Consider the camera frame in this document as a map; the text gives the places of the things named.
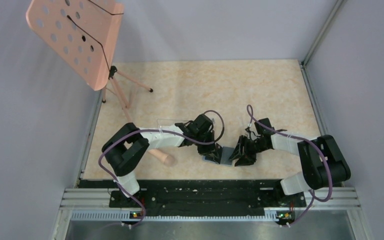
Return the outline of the clear plastic box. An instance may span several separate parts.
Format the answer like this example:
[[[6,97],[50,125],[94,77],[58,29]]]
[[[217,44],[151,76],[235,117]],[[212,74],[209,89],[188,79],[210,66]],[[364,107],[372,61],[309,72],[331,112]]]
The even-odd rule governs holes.
[[[168,118],[158,118],[156,120],[158,128],[168,128],[169,126],[175,124],[187,124],[190,120],[187,119],[168,119]]]

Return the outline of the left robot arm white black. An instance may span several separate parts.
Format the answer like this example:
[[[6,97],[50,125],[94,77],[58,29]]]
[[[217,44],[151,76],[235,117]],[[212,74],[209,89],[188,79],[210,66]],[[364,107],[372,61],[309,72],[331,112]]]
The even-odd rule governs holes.
[[[139,128],[129,122],[103,145],[101,151],[115,173],[115,182],[122,187],[121,200],[134,207],[141,198],[134,170],[147,151],[196,145],[199,155],[220,164],[223,149],[217,141],[212,120],[200,114],[194,120],[160,128]]]

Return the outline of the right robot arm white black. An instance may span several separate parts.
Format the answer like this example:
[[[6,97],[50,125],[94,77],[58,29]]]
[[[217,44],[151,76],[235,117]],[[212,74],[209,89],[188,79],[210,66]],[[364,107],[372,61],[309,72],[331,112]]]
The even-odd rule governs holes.
[[[276,183],[273,200],[277,205],[287,206],[294,194],[328,188],[351,178],[351,170],[333,136],[306,139],[284,129],[275,130],[268,118],[258,120],[254,126],[255,137],[241,135],[228,158],[235,161],[236,167],[253,165],[257,154],[267,150],[285,151],[300,159],[301,171]]]

